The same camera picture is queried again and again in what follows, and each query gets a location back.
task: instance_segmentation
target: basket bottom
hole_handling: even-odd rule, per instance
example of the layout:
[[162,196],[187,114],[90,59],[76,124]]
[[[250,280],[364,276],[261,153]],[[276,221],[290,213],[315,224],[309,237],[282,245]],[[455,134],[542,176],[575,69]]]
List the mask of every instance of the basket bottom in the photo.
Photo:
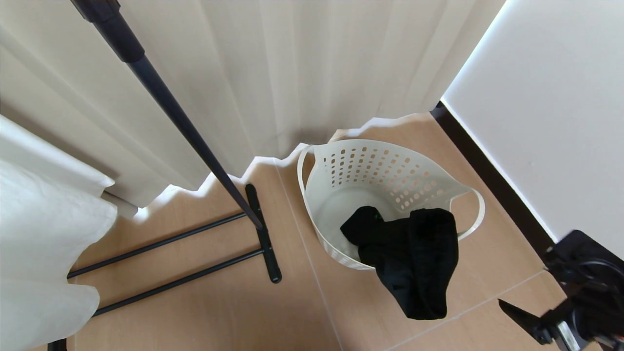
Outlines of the basket bottom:
[[340,231],[340,227],[362,206],[377,208],[385,221],[405,218],[409,213],[401,213],[378,192],[363,187],[348,187],[331,194],[314,214],[314,222],[325,239],[340,252],[359,261],[358,247],[350,243]]

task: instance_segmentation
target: white laundry basket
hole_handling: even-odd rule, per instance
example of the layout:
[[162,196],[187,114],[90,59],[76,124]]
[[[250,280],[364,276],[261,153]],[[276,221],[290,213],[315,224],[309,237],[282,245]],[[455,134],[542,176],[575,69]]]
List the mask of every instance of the white laundry basket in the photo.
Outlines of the white laundry basket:
[[[304,184],[303,161],[310,148],[316,162]],[[323,248],[353,269],[374,269],[359,261],[358,247],[340,231],[361,206],[377,208],[389,221],[409,217],[415,209],[451,210],[454,198],[472,191],[479,199],[479,214],[470,229],[457,234],[458,240],[475,231],[485,216],[479,192],[457,182],[428,157],[387,142],[354,139],[307,146],[299,156],[297,175]]]

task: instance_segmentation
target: wooden floor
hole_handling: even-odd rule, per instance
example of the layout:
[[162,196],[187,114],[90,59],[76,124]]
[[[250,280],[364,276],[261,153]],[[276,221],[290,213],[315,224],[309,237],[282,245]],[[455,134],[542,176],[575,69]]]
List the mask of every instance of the wooden floor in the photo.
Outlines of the wooden floor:
[[[94,317],[68,340],[69,350],[556,350],[539,346],[498,308],[500,298],[542,314],[564,299],[523,235],[429,114],[390,124],[359,136],[339,131],[335,138],[408,147],[485,198],[483,224],[459,244],[446,319],[408,320],[374,272],[343,267],[323,251],[301,200],[293,154],[290,161],[266,159],[246,175],[258,189],[283,274],[279,284],[269,281],[262,257],[255,257]],[[220,184],[210,178],[208,183],[197,194],[177,192],[154,204],[146,219],[120,218],[77,265],[239,212]],[[477,201],[466,195],[456,202],[453,213],[464,230],[474,220]],[[254,227],[240,219],[75,282],[97,287],[101,305],[107,305],[256,247]]]

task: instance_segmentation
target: curtain fold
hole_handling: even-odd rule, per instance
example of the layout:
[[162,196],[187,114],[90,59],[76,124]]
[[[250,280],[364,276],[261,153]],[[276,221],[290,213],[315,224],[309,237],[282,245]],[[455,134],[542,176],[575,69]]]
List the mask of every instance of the curtain fold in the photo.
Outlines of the curtain fold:
[[115,222],[99,198],[112,184],[0,115],[0,349],[66,338],[91,318],[97,290],[67,273]]
[[[504,0],[121,1],[234,176],[372,117],[430,111]],[[209,170],[69,1],[0,1],[0,108],[143,207]],[[44,112],[55,110],[55,118]]]

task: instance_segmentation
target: black cloth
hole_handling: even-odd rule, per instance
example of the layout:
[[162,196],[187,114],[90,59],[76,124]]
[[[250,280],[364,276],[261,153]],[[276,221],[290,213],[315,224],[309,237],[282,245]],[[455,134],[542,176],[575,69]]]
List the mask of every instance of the black cloth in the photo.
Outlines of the black cloth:
[[446,288],[459,260],[453,214],[420,209],[385,222],[377,209],[365,206],[340,229],[358,246],[360,261],[375,267],[406,317],[446,317]]

